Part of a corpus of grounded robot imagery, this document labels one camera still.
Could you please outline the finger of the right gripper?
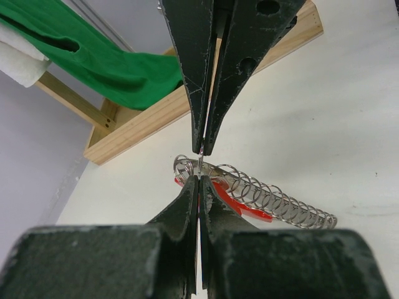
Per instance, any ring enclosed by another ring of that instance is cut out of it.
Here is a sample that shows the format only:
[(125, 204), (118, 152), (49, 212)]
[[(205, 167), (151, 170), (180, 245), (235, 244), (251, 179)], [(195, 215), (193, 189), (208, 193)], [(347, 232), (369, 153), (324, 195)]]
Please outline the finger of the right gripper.
[(213, 152), (223, 118), (269, 50), (297, 22), (304, 1), (234, 1), (214, 78), (204, 134), (204, 155)]
[(216, 33), (214, 1), (160, 2), (180, 63), (191, 110), (192, 150), (202, 147), (213, 73)]

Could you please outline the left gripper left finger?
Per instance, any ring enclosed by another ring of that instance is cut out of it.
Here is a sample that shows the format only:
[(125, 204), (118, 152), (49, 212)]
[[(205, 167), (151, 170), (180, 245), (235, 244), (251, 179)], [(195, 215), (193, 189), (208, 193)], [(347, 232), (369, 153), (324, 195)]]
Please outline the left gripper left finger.
[(190, 298), (199, 180), (143, 225), (35, 227), (1, 270), (2, 298)]

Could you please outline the silver chain keyring red tag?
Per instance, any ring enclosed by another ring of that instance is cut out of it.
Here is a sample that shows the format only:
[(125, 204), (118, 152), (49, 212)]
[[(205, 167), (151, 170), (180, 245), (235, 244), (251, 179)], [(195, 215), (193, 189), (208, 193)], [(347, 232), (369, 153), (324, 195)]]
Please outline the silver chain keyring red tag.
[(229, 164), (204, 162), (200, 166), (199, 161), (180, 154), (173, 162), (173, 170), (180, 186), (191, 175), (209, 176), (222, 192), (221, 197), (241, 215), (265, 222), (277, 219), (300, 229), (333, 229), (337, 225), (335, 215), (298, 201), (276, 185), (263, 183)]

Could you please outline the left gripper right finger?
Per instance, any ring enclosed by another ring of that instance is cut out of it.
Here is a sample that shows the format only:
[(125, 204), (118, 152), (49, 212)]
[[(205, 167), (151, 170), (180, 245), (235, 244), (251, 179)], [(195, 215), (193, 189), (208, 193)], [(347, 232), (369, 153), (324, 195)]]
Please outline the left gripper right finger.
[(202, 286), (209, 298), (389, 298), (355, 231), (261, 230), (199, 180)]

